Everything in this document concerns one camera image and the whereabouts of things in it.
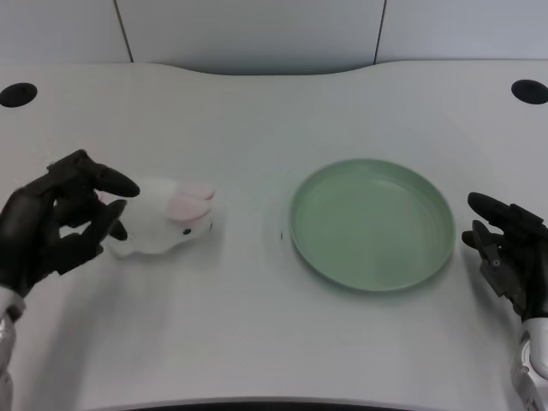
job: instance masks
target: wall seam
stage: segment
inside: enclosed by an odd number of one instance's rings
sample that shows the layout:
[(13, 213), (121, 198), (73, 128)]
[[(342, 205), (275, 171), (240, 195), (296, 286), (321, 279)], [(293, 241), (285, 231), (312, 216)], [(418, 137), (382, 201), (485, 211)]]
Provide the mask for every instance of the wall seam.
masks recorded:
[(384, 13), (386, 12), (387, 2), (388, 0), (384, 0), (383, 14), (380, 16), (380, 26), (378, 27), (377, 47), (375, 48), (375, 58), (373, 59), (373, 65), (377, 64), (378, 46), (380, 45), (380, 34), (383, 32)]
[(126, 35), (126, 29), (123, 26), (122, 15), (120, 15), (120, 9), (118, 8), (118, 0), (112, 0), (112, 1), (114, 2), (114, 8), (116, 9), (116, 15), (118, 16), (118, 22), (120, 23), (120, 28), (122, 29), (123, 41), (125, 42), (126, 49), (128, 50), (129, 61), (131, 61), (131, 63), (133, 63), (134, 62), (134, 56), (133, 56), (133, 54), (131, 54), (131, 49), (129, 48), (128, 36)]

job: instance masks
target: plate rim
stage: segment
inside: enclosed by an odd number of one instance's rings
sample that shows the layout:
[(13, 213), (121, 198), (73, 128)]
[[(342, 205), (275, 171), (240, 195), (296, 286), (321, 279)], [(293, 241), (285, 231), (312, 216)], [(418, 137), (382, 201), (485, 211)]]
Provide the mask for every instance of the plate rim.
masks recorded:
[[(443, 203), (444, 203), (445, 207), (447, 208), (447, 210), (449, 211), (449, 215), (450, 215), (450, 228), (451, 228), (450, 244), (448, 246), (448, 249), (445, 251), (444, 256), (440, 259), (440, 264), (434, 270), (432, 270), (432, 272), (430, 274), (428, 274), (426, 277), (424, 277), (424, 278), (422, 278), (418, 281), (413, 281), (411, 283), (408, 283), (408, 284), (406, 284), (404, 286), (400, 286), (400, 287), (385, 287), (385, 288), (379, 288), (379, 289), (363, 289), (363, 288), (355, 287), (353, 285), (350, 285), (350, 284), (347, 284), (347, 283), (342, 283), (341, 281), (336, 280), (335, 278), (331, 277), (330, 275), (326, 274), (325, 272), (323, 272), (322, 270), (317, 268), (311, 262), (311, 260), (303, 253), (301, 247), (299, 246), (298, 241), (296, 240), (295, 226), (294, 226), (294, 222), (293, 222), (294, 215), (295, 215), (295, 207), (296, 207), (295, 203), (297, 201), (297, 197), (299, 196), (301, 190), (307, 185), (307, 183), (310, 182), (316, 175), (318, 175), (318, 174), (324, 172), (325, 170), (327, 170), (331, 167), (334, 167), (336, 165), (341, 165), (341, 164), (345, 164), (345, 163), (353, 163), (353, 162), (374, 162), (374, 163), (388, 164), (390, 166), (395, 166), (397, 168), (404, 169), (407, 172), (418, 176), (419, 178), (424, 180), (426, 183), (428, 183), (428, 185), (430, 185), (434, 189), (434, 191), (439, 195), (440, 199), (443, 201)], [(456, 221), (455, 221), (455, 215), (453, 214), (453, 211), (451, 210), (449, 202), (447, 201), (445, 196), (442, 194), (441, 191), (438, 190), (438, 188), (434, 184), (432, 184), (430, 182), (430, 180), (425, 178), (422, 174), (420, 174), (420, 173), (418, 173), (414, 170), (411, 170), (409, 167), (405, 167), (405, 166), (400, 165), (398, 163), (394, 163), (394, 162), (391, 162), (391, 161), (382, 160), (382, 159), (378, 159), (378, 158), (348, 158), (346, 160), (336, 161), (334, 163), (324, 165), (323, 167), (321, 167), (321, 168), (317, 169), (316, 171), (314, 171), (312, 174), (308, 175), (308, 177), (305, 178), (304, 181), (301, 182), (301, 184), (299, 184), (299, 186), (297, 187), (297, 189), (293, 193), (293, 197), (291, 198), (291, 203), (290, 203), (290, 206), (289, 206), (289, 233), (291, 234), (291, 241), (293, 242), (293, 245), (296, 248), (298, 254), (305, 260), (305, 262), (315, 272), (320, 274), (322, 277), (332, 281), (333, 283), (342, 285), (342, 286), (344, 286), (346, 288), (349, 288), (349, 289), (359, 290), (359, 291), (363, 291), (363, 292), (371, 292), (371, 293), (383, 293), (383, 292), (400, 291), (400, 290), (403, 290), (403, 289), (408, 289), (408, 288), (411, 288), (411, 287), (413, 287), (417, 284), (423, 283), (424, 281), (427, 281), (432, 277), (435, 277), (444, 268), (444, 266), (448, 263), (448, 261), (450, 260), (451, 255), (453, 254), (453, 252), (455, 250)]]

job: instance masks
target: robotic hand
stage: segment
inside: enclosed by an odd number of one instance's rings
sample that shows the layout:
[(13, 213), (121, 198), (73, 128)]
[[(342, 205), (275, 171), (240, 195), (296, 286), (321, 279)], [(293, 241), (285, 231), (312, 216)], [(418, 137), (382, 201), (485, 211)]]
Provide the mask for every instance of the robotic hand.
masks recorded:
[[(79, 150), (16, 190), (0, 213), (0, 411), (11, 407), (7, 368), (15, 344), (13, 323), (23, 313), (23, 298), (53, 271), (62, 275), (100, 255), (107, 235), (122, 241), (128, 236), (119, 220), (126, 201), (105, 205), (95, 190), (122, 197), (140, 192), (126, 176)], [(59, 234), (62, 226), (88, 222), (81, 234)]]
[(518, 205), (471, 193), (468, 204), (503, 234), (474, 220), (462, 240), (479, 251), (481, 273), (521, 316), (521, 345), (511, 377), (526, 411), (548, 411), (548, 229)]

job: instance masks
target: black hole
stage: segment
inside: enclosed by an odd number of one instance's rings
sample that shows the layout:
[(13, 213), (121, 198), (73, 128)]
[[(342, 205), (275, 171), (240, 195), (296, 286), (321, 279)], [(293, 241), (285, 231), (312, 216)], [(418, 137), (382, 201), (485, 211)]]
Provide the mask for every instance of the black hole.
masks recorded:
[(17, 83), (0, 92), (0, 104), (4, 107), (21, 107), (34, 100), (38, 89), (30, 83)]
[(535, 80), (519, 80), (512, 85), (516, 98), (528, 104), (548, 103), (548, 87)]

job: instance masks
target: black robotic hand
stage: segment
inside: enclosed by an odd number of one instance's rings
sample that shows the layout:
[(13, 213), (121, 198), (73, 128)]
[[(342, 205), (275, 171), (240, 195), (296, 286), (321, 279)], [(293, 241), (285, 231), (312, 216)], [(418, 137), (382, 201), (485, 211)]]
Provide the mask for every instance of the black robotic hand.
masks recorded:
[(548, 316), (548, 229), (544, 220), (516, 204), (505, 205), (471, 193), (468, 204), (503, 234), (480, 221), (462, 233), (465, 244), (479, 251), (481, 273), (498, 296), (504, 295), (522, 320)]
[[(107, 235), (127, 238), (119, 220), (127, 202), (105, 205), (95, 190), (122, 197), (140, 192), (129, 178), (79, 150), (9, 197), (0, 214), (0, 286), (24, 297), (53, 271), (64, 274), (100, 255)], [(87, 222), (82, 234), (59, 235), (64, 225)]]

